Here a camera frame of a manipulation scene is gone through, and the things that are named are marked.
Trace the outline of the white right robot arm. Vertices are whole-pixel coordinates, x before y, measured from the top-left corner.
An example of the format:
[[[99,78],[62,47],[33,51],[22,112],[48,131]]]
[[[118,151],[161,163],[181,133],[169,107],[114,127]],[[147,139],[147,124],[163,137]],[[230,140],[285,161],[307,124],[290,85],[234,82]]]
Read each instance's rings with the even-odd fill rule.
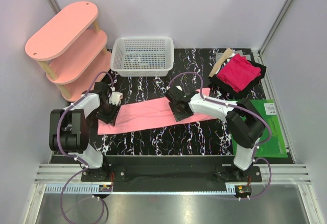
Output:
[[[176,121],[199,113],[225,122],[237,143],[237,151],[232,166],[219,170],[218,178],[238,182],[250,178],[250,168],[254,163],[265,122],[249,100],[223,101],[196,90],[185,92],[180,86],[169,87],[166,98]]]

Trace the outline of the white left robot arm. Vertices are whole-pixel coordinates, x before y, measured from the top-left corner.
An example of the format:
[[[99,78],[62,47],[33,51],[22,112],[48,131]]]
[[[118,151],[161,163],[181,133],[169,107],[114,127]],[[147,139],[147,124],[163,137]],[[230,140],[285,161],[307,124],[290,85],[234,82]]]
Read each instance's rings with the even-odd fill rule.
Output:
[[[82,173],[92,180],[113,178],[106,157],[89,144],[87,118],[95,112],[98,120],[114,126],[122,98],[123,94],[114,87],[96,82],[92,90],[84,91],[69,106],[53,110],[50,113],[50,149],[80,163]]]

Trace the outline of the light pink t-shirt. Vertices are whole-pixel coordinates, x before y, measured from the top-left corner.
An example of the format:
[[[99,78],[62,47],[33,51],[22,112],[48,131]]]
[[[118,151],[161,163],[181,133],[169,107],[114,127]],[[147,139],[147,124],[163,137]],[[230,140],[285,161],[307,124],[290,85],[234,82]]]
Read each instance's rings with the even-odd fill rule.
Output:
[[[206,114],[195,113],[179,122],[170,109],[166,97],[148,101],[122,105],[117,115],[115,125],[98,121],[98,135],[123,134],[147,129],[156,129],[174,125],[214,119]]]

